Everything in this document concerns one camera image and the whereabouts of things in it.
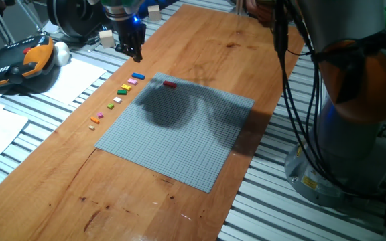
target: white ball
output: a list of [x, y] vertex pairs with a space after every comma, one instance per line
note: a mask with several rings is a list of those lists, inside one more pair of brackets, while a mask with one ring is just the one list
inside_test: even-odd
[[68, 63], [68, 60], [70, 59], [70, 54], [65, 50], [60, 50], [55, 57], [56, 58], [54, 60], [54, 64], [59, 67], [62, 67]]
[[54, 50], [55, 50], [55, 53], [58, 54], [59, 51], [66, 51], [66, 52], [70, 52], [70, 48], [62, 41], [59, 41], [59, 42], [56, 42], [54, 44]]

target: white cube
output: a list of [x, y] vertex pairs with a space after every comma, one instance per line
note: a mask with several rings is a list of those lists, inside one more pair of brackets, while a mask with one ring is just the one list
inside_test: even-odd
[[162, 19], [162, 17], [160, 15], [159, 5], [149, 6], [148, 7], [148, 15], [149, 15], [151, 21], [160, 21]]
[[115, 46], [113, 32], [111, 30], [99, 32], [99, 38], [101, 39], [102, 47], [109, 48]]

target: yellow warning label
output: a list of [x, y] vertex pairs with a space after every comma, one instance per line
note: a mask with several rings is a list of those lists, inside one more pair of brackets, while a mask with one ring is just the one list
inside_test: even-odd
[[310, 179], [308, 176], [303, 176], [303, 179], [302, 179], [302, 183], [307, 185], [308, 187], [312, 188], [313, 190], [316, 189], [316, 186], [317, 186], [317, 182]]
[[302, 147], [299, 145], [298, 147], [298, 153], [296, 154], [296, 157], [300, 156], [300, 153], [302, 153]]

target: wooden table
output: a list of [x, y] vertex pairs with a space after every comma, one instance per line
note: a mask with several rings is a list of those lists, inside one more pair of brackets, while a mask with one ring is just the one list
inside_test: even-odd
[[[289, 31], [289, 48], [303, 41]], [[0, 185], [2, 240], [215, 240], [281, 96], [269, 29], [184, 5]], [[287, 55], [292, 71], [296, 56]], [[132, 72], [145, 74], [115, 104]], [[255, 100], [210, 194], [94, 148], [156, 72]], [[90, 116], [102, 112], [91, 131]]]

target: gray lego baseplate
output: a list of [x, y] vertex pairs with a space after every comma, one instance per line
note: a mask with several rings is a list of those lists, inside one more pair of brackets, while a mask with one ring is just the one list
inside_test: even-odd
[[209, 193], [253, 104], [157, 73], [95, 147]]

